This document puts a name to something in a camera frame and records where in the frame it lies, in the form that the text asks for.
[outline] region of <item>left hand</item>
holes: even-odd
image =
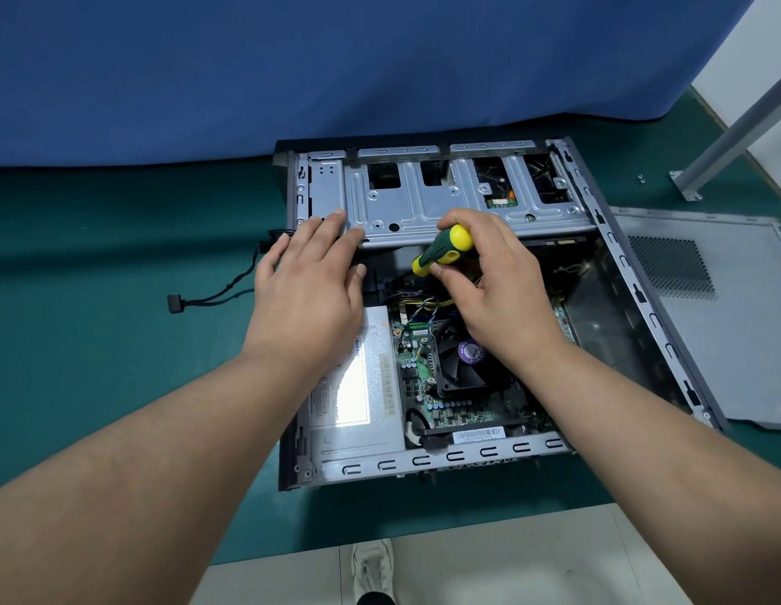
[[[337,365],[362,326],[365,265],[350,265],[365,232],[355,227],[338,239],[345,221],[342,210],[325,221],[310,218],[292,238],[283,235],[255,270],[242,354],[286,370],[304,393]]]

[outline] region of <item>screwdriver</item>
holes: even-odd
[[[418,255],[413,260],[413,274],[427,276],[430,273],[430,265],[435,263],[454,263],[461,256],[474,248],[472,235],[464,226],[458,224],[440,231],[424,254]]]

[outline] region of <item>blue cloth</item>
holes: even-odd
[[[656,118],[752,0],[0,0],[0,165]]]

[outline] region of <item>shoe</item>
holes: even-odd
[[[393,596],[393,546],[390,539],[354,544],[351,571],[354,575],[354,599],[366,592],[383,592]]]

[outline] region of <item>white floor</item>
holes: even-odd
[[[399,605],[689,603],[615,505],[393,539]],[[351,546],[211,567],[192,605],[350,605]]]

